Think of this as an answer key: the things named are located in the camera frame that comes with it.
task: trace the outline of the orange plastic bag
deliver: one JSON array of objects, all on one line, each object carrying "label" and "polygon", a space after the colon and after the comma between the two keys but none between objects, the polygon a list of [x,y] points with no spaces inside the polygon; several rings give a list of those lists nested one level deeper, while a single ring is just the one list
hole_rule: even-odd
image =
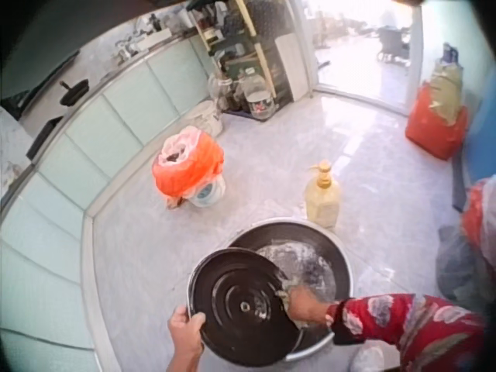
[{"label": "orange plastic bag", "polygon": [[155,158],[157,188],[171,198],[187,198],[197,186],[222,173],[224,151],[207,133],[193,126],[168,138]]},{"label": "orange plastic bag", "polygon": [[408,117],[405,135],[413,143],[442,160],[448,160],[458,150],[465,138],[467,107],[463,106],[454,125],[448,126],[445,119],[430,108],[431,94],[428,84],[419,90],[417,101]]},{"label": "orange plastic bag", "polygon": [[469,205],[462,214],[462,227],[467,239],[476,246],[481,246],[481,226],[482,226],[482,190],[487,179],[478,181],[470,189]]}]

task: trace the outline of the floral shirt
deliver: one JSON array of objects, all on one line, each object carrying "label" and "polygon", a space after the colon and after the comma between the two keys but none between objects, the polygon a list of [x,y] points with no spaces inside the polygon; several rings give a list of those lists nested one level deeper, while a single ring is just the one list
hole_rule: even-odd
[{"label": "floral shirt", "polygon": [[484,323],[478,315],[441,298],[385,294],[331,305],[336,344],[381,339],[396,345],[401,370],[470,370],[481,348]]}]

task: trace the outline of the bag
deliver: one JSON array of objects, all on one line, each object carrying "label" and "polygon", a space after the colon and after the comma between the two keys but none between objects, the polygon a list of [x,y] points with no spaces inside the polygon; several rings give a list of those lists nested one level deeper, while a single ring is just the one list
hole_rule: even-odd
[{"label": "bag", "polygon": [[470,190],[462,227],[496,273],[496,175],[478,181]]},{"label": "bag", "polygon": [[455,123],[447,121],[432,111],[431,90],[424,84],[419,90],[417,101],[408,117],[406,137],[425,151],[442,160],[448,160],[460,148],[468,123],[467,108],[460,110]]},{"label": "bag", "polygon": [[439,229],[436,280],[444,297],[474,312],[483,312],[494,298],[484,259],[461,234],[458,226]]},{"label": "bag", "polygon": [[169,198],[190,198],[222,173],[224,151],[207,133],[187,126],[169,137],[152,165],[157,188]]}]

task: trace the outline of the black lid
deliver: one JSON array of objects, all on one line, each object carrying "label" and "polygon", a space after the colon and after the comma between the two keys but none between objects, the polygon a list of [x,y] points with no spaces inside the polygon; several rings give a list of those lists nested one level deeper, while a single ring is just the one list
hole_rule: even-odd
[{"label": "black lid", "polygon": [[246,367],[283,360],[300,331],[276,292],[284,274],[257,253],[229,248],[205,258],[191,276],[191,315],[204,312],[205,345],[219,357]]}]

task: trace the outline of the white bucket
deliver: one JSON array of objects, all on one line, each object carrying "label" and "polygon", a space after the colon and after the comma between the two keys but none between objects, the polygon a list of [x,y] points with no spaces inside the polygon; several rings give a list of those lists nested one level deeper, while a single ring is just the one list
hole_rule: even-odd
[{"label": "white bucket", "polygon": [[197,207],[208,207],[218,202],[224,192],[226,192],[226,182],[224,177],[219,174],[212,182],[203,186],[195,196],[188,198],[188,200]]},{"label": "white bucket", "polygon": [[184,120],[190,126],[196,126],[212,137],[217,137],[222,131],[222,123],[213,101],[203,101],[191,109]]}]

